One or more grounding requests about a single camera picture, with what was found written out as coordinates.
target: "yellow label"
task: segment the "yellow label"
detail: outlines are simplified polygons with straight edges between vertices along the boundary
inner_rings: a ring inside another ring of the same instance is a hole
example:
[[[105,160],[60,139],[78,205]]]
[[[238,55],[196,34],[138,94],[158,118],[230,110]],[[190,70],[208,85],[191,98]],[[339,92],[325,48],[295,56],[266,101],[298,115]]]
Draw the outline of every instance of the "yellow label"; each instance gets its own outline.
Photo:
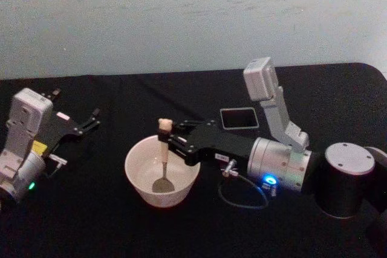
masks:
[[[38,155],[42,156],[43,152],[47,149],[47,145],[40,143],[38,141],[34,141],[32,144],[32,150],[35,151]]]

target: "green led light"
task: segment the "green led light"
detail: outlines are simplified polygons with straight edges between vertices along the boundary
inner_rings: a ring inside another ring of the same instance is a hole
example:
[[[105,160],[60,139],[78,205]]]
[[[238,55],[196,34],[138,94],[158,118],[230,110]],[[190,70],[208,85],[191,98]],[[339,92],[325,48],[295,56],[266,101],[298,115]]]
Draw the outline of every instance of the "green led light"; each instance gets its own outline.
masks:
[[[29,190],[32,190],[35,187],[35,182],[31,182],[30,186],[28,187]]]

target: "white wall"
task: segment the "white wall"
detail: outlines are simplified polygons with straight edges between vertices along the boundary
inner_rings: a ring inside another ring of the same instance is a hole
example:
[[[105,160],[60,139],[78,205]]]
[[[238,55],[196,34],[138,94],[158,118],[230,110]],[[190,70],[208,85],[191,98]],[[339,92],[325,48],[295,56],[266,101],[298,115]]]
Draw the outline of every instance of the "white wall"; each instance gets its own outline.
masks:
[[[366,62],[387,0],[0,0],[0,78]]]

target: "white bowl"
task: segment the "white bowl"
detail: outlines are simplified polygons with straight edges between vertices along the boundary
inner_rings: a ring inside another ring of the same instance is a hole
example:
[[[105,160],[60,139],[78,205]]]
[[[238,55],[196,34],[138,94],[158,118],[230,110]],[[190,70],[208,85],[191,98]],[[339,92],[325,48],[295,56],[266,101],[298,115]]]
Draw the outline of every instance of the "white bowl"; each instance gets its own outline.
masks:
[[[157,135],[138,142],[126,156],[125,172],[144,201],[154,207],[168,208],[179,204],[188,195],[199,174],[200,163],[187,166],[184,159],[169,151],[166,176],[174,184],[175,190],[169,193],[154,193],[153,183],[163,176],[160,145],[161,141],[158,141]]]

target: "black tablecloth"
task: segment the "black tablecloth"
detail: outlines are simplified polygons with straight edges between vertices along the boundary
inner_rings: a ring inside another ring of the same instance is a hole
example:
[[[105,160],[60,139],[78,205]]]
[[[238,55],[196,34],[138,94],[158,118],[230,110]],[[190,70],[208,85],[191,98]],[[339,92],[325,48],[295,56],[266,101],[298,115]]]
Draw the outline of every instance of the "black tablecloth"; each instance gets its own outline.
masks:
[[[341,141],[387,149],[387,82],[376,69],[354,63],[276,70],[311,150]],[[213,118],[220,108],[254,106],[260,128],[237,134],[270,138],[241,70],[0,81],[0,124],[23,87],[60,87],[55,110],[81,122],[98,107],[102,125],[60,147],[68,165],[2,214],[0,257],[375,257],[363,231],[378,213],[367,202],[344,221],[323,214],[313,196],[287,191],[262,211],[233,208],[218,197],[220,173],[209,164],[174,208],[148,206],[130,185],[125,156],[156,133],[159,117]],[[1,146],[5,136],[3,125]],[[256,198],[246,193],[242,198]]]

